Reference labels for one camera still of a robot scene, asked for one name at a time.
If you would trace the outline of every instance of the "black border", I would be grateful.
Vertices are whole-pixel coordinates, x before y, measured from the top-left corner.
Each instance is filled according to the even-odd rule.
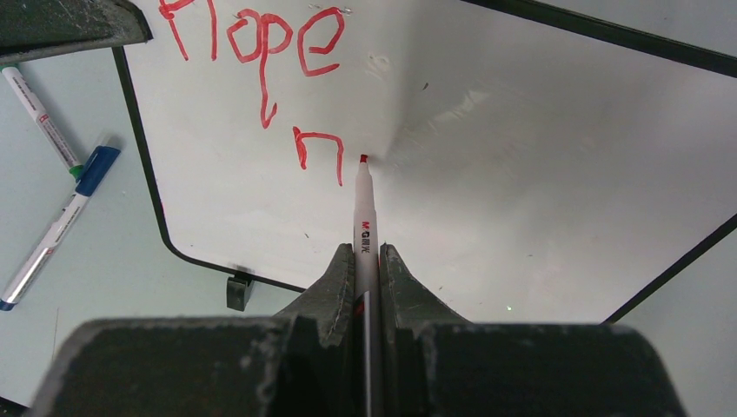
[[[594,17],[585,16],[570,10],[564,10],[548,4],[538,3],[534,0],[462,0],[466,3],[475,4],[487,9],[500,11],[512,16],[521,17],[533,22],[542,23],[561,30],[573,32],[578,35],[591,37],[603,42],[615,44],[631,50],[644,52],[646,54],[657,56],[660,58],[683,63],[702,70],[708,70],[723,76],[731,76],[737,78],[737,57],[721,54],[712,50],[695,47],[686,43],[676,42],[662,36],[652,35],[639,30],[630,29],[615,23],[606,22]],[[182,254],[171,243],[169,231],[166,228],[161,199],[159,197],[158,188],[156,186],[156,178],[154,176],[153,166],[149,156],[149,148],[146,143],[145,134],[143,133],[143,123],[138,111],[136,101],[136,93],[133,88],[133,82],[130,79],[130,72],[125,57],[123,47],[113,48],[113,56],[115,57],[118,74],[120,75],[125,102],[128,106],[130,122],[136,135],[138,151],[143,162],[143,172],[146,175],[146,182],[149,185],[151,194],[151,202],[156,213],[156,221],[159,225],[159,231],[162,236],[164,245],[176,256],[183,260],[194,263],[205,268],[212,268],[229,274],[242,274],[255,281],[265,282],[277,287],[291,289],[294,291],[304,291],[304,288],[284,284],[273,281],[261,276],[245,274],[242,271],[225,268],[213,263],[200,261]],[[662,287],[666,282],[673,278],[685,267],[698,259],[711,247],[713,247],[721,239],[729,235],[737,228],[737,214],[731,219],[717,228],[711,235],[707,236],[703,241],[693,247],[685,255],[683,255],[670,268],[666,269],[662,274],[651,281],[637,295],[626,302],[621,308],[617,309],[604,322],[611,323],[618,321],[622,316],[631,311],[642,301],[648,298],[658,288]]]

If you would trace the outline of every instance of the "red ink stroke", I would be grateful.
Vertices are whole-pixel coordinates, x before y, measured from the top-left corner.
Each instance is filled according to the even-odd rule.
[[[233,23],[233,25],[226,30],[226,33],[228,34],[230,46],[233,47],[233,52],[236,54],[238,61],[241,63],[249,63],[258,57],[261,58],[258,66],[258,77],[261,84],[261,125],[264,129],[268,129],[271,124],[271,119],[276,115],[278,105],[274,103],[271,106],[269,115],[266,115],[266,108],[269,104],[269,88],[266,84],[266,61],[269,58],[269,55],[278,54],[279,52],[287,49],[289,43],[292,42],[294,31],[289,27],[284,19],[270,13],[260,16],[258,12],[252,9],[243,9],[238,12],[237,16],[239,20]],[[238,47],[235,33],[240,28],[248,24],[248,21],[246,20],[247,17],[254,19],[256,22],[256,48],[250,54],[244,55]],[[269,26],[271,24],[278,24],[282,30],[284,30],[284,39],[274,48],[269,48]]]
[[[338,185],[343,186],[343,140],[335,135],[329,135],[327,133],[318,132],[301,132],[296,126],[292,128],[292,132],[295,134],[295,144],[297,146],[297,155],[300,158],[300,166],[302,169],[307,169],[307,147],[304,146],[304,140],[308,137],[314,137],[315,139],[328,139],[334,141],[338,145],[338,163],[337,163],[337,174],[338,174]]]
[[[177,0],[173,3],[166,3],[164,0],[159,0],[159,3],[161,4],[159,6],[159,13],[161,13],[163,18],[169,21],[171,33],[174,35],[176,44],[179,46],[179,51],[182,52],[182,57],[184,57],[184,61],[188,61],[189,56],[187,55],[187,51],[184,49],[182,39],[179,37],[179,30],[176,29],[176,25],[174,24],[174,12],[180,10],[184,6],[189,6],[193,2],[195,2],[195,0]],[[210,52],[210,57],[213,61],[215,61],[217,59],[217,14],[215,13],[215,4],[213,3],[214,0],[207,0],[207,2],[209,9],[210,30],[212,32],[212,51]]]
[[[341,35],[343,34],[343,31],[345,30],[345,21],[343,20],[343,14],[341,13],[340,9],[337,7],[330,7],[328,9],[325,9],[321,11],[320,13],[317,13],[316,15],[312,16],[305,24],[302,26],[299,31],[297,31],[297,53],[299,54],[300,59],[300,65],[302,66],[302,72],[305,76],[321,76],[322,74],[327,74],[332,70],[337,69],[340,64],[339,63],[332,63],[330,65],[318,68],[318,69],[309,69],[307,68],[307,61],[304,57],[304,36],[307,33],[308,30],[312,29],[312,26],[322,20],[325,17],[329,16],[335,16],[335,20],[338,22],[338,29],[333,35],[333,38],[330,39],[330,42],[323,48],[318,46],[310,46],[309,47],[309,53],[310,54],[320,54],[320,55],[327,55],[330,52],[333,51],[333,48],[338,43],[338,40],[341,38]]]

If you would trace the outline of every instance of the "marker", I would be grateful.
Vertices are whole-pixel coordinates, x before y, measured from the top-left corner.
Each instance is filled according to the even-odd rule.
[[[5,79],[8,80],[16,96],[21,101],[26,111],[30,115],[30,118],[36,123],[36,126],[43,132],[46,139],[51,142],[54,150],[59,157],[62,158],[62,162],[66,165],[67,170],[75,180],[79,179],[82,173],[83,165],[79,162],[79,159],[72,152],[69,144],[62,136],[59,129],[56,128],[54,122],[51,121],[49,113],[46,112],[46,108],[38,100],[36,94],[30,89],[30,86],[23,78],[23,74],[15,65],[0,65],[0,70],[3,72]]]
[[[11,311],[18,304],[30,284],[41,273],[43,265],[54,254],[56,247],[62,242],[71,225],[79,218],[90,196],[95,192],[100,181],[103,180],[119,154],[120,150],[110,146],[95,148],[90,159],[84,164],[79,183],[76,185],[74,194],[71,195],[69,204],[62,209],[59,218],[51,223],[51,227],[41,239],[41,243],[38,244],[15,278],[10,281],[8,287],[0,295],[0,311]]]
[[[376,236],[374,180],[366,155],[361,155],[355,177],[353,251],[355,254],[355,301],[362,324],[364,415],[383,415],[382,336],[379,295],[379,241]]]

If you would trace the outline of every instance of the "blue marker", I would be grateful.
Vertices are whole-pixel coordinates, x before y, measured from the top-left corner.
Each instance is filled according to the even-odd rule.
[[[28,260],[23,264],[15,278],[8,284],[2,295],[0,295],[0,311],[11,311],[18,304],[23,294],[28,290],[30,284],[38,277],[43,265],[49,261],[56,247],[69,231],[72,223],[79,217],[87,204],[87,201],[95,192],[97,186],[105,177],[108,169],[112,166],[120,150],[110,146],[98,146],[92,152],[90,159],[84,164],[79,182],[76,185],[70,202],[62,209],[59,218],[51,223],[49,231],[41,239],[36,250],[31,253]]]

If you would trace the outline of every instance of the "red marker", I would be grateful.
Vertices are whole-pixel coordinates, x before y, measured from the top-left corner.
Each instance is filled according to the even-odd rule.
[[[361,155],[355,177],[353,251],[356,304],[362,309],[363,384],[366,393],[362,415],[382,415],[382,339],[379,302],[379,241],[376,236],[374,180],[366,155]]]

